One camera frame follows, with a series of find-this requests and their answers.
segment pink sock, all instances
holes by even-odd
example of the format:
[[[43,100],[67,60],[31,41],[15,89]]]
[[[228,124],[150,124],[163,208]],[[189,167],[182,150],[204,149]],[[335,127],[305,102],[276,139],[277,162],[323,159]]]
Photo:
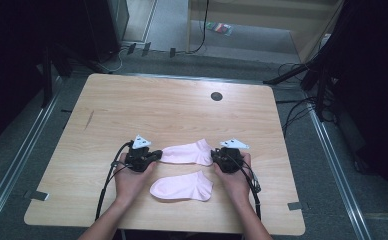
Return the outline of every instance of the pink sock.
[[[167,147],[163,149],[160,161],[166,163],[196,163],[204,166],[212,165],[213,159],[210,151],[213,150],[206,139],[195,143]]]
[[[150,193],[161,199],[194,199],[207,201],[212,196],[213,182],[204,176],[203,171],[186,175],[164,177],[150,188]]]

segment hand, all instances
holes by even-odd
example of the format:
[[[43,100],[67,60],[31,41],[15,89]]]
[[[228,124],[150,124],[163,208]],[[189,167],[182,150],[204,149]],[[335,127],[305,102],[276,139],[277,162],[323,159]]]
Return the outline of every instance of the hand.
[[[251,156],[249,153],[241,153],[243,160],[251,166]],[[246,181],[246,177],[238,170],[235,173],[228,174],[223,173],[218,164],[214,163],[215,173],[221,179],[223,186],[228,193],[229,198],[234,204],[248,203],[248,195],[250,193],[250,187]],[[251,173],[248,169],[244,170],[251,178]]]
[[[126,153],[120,155],[119,161],[124,162]],[[114,176],[116,182],[116,200],[117,205],[128,207],[132,204],[138,194],[141,192],[151,173],[153,172],[156,162],[150,163],[148,168],[142,172],[134,172],[129,168],[123,168],[122,164],[116,167]]]

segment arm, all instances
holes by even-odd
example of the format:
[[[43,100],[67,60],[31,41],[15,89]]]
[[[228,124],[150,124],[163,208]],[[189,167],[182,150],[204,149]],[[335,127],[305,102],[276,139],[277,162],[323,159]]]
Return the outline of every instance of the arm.
[[[125,156],[125,153],[120,155],[120,161],[125,161]],[[130,169],[123,169],[118,172],[114,176],[116,182],[116,199],[79,239],[112,239],[120,219],[141,192],[153,172],[155,165],[155,162],[151,163],[143,173],[137,173]],[[115,172],[121,168],[122,165],[119,164]]]
[[[244,161],[251,166],[250,154],[241,153],[241,155],[244,157]],[[272,239],[250,204],[248,197],[250,187],[248,186],[244,174],[241,171],[237,171],[233,174],[223,173],[216,163],[214,164],[214,167],[216,174],[222,180],[223,186],[240,217],[246,239]]]

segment table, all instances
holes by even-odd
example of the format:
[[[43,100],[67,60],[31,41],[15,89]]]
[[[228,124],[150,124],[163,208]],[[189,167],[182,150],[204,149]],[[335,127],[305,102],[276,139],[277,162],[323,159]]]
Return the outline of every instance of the table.
[[[210,0],[207,21],[290,30],[304,63],[331,32],[343,0]],[[188,1],[187,43],[190,51],[191,20],[204,21],[206,0]]]
[[[213,92],[223,95],[211,99]],[[262,191],[262,222],[271,234],[301,235],[305,231],[272,89],[231,84],[140,76],[93,74],[38,186],[47,201],[32,200],[25,214],[29,225],[90,226],[98,197],[114,155],[137,134],[150,149],[193,143],[205,138],[220,147],[236,138],[248,145],[252,167]],[[214,182],[207,202],[162,202],[149,188],[158,178],[202,170]],[[104,211],[115,197],[108,186]],[[123,229],[240,233],[242,228],[212,167],[159,163],[119,224]]]

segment forearm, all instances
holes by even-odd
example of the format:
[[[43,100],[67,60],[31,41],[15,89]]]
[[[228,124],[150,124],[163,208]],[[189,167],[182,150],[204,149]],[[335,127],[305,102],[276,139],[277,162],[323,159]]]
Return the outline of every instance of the forearm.
[[[122,206],[116,201],[113,202],[79,239],[112,239],[119,221],[127,211],[127,208],[128,206]]]
[[[235,210],[240,217],[246,240],[272,239],[260,219],[257,217],[248,199],[234,202]]]

